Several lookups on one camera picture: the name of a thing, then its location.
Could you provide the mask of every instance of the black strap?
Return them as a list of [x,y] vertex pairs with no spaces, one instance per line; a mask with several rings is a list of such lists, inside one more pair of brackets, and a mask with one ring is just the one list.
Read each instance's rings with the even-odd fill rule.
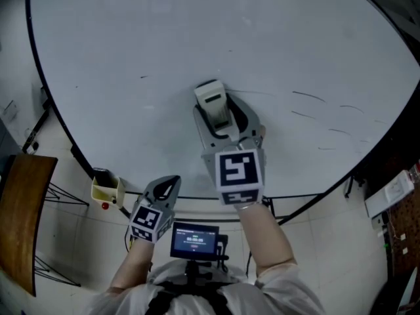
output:
[[164,315],[168,312],[172,300],[182,294],[203,297],[213,307],[217,315],[232,315],[227,306],[226,297],[217,292],[224,285],[229,285],[229,283],[209,283],[206,286],[175,285],[171,282],[160,283],[159,286],[164,287],[165,290],[160,291],[149,302],[149,309],[145,315]]
[[160,291],[150,302],[149,309],[145,315],[164,315],[171,306],[171,301],[178,297],[178,294],[167,291]]

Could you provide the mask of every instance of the shirt sleeve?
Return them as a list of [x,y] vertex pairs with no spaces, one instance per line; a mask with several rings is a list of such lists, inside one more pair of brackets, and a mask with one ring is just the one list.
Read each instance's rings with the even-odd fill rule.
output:
[[86,305],[81,315],[115,314],[128,292],[129,289],[120,294],[105,292],[95,295],[89,304]]
[[255,282],[267,301],[282,314],[325,314],[315,293],[298,277],[296,264],[279,264],[264,271]]

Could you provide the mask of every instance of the whiteboard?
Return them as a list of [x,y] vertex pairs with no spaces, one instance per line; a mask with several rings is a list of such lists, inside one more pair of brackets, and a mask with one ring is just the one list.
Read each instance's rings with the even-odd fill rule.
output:
[[52,98],[92,167],[215,197],[193,89],[220,79],[266,126],[267,196],[324,192],[389,130],[420,69],[366,0],[30,0]]

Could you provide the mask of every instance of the white wall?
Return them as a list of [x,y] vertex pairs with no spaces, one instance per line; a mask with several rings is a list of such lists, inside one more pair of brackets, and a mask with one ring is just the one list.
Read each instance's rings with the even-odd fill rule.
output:
[[0,113],[15,101],[18,114],[5,125],[21,146],[25,131],[30,132],[43,113],[41,86],[28,37],[25,0],[0,0]]

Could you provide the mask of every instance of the white box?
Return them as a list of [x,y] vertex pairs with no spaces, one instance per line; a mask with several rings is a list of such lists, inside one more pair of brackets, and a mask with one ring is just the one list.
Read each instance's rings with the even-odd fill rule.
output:
[[125,187],[121,179],[117,176],[112,178],[113,188],[99,186],[96,177],[93,178],[91,197],[99,204],[107,203],[121,209],[124,204]]
[[408,172],[402,171],[386,186],[380,189],[380,191],[365,201],[367,215],[370,218],[373,218],[382,211],[389,209],[389,207],[402,200],[413,190],[414,184],[410,180]]

